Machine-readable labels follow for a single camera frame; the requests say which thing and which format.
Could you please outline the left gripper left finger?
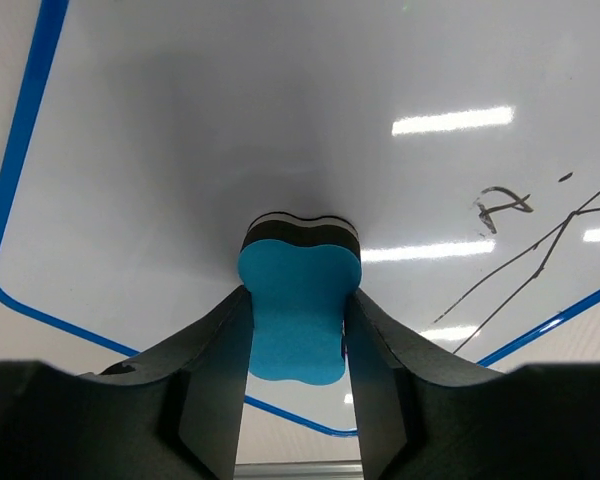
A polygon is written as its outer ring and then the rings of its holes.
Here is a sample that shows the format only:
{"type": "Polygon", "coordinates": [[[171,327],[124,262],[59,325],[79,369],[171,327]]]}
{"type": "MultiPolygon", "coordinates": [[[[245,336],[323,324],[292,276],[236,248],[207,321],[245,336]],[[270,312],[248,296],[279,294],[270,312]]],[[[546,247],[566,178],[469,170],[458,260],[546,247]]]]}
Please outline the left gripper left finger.
{"type": "Polygon", "coordinates": [[[253,336],[235,289],[99,374],[0,361],[0,479],[230,479],[253,336]]]}

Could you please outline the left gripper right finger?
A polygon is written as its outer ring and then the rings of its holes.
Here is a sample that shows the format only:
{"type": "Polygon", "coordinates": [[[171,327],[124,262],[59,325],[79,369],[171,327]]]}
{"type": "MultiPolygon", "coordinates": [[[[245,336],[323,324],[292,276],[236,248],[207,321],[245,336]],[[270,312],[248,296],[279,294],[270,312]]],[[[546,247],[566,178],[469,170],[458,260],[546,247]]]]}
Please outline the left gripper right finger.
{"type": "Polygon", "coordinates": [[[439,347],[365,293],[344,341],[368,479],[600,479],[600,363],[499,373],[439,347]]]}

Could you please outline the blue foam whiteboard eraser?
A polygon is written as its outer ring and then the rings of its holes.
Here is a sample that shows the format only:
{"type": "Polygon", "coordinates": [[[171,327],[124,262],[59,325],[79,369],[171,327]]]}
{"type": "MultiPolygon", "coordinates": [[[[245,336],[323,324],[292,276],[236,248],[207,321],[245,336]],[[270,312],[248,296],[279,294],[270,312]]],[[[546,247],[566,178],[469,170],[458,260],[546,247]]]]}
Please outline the blue foam whiteboard eraser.
{"type": "Polygon", "coordinates": [[[339,381],[346,302],[362,279],[354,226],[332,215],[264,214],[248,227],[237,270],[254,318],[250,373],[311,386],[339,381]]]}

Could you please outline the blue-framed small whiteboard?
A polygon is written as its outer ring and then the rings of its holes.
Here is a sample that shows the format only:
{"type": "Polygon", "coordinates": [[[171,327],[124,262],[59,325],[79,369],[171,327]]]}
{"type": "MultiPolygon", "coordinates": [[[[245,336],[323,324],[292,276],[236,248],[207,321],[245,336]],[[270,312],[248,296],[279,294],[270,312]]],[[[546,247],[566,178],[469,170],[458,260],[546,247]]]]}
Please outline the blue-framed small whiteboard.
{"type": "Polygon", "coordinates": [[[0,303],[131,356],[264,213],[490,365],[600,302],[600,1],[44,1],[0,170],[0,303]]]}

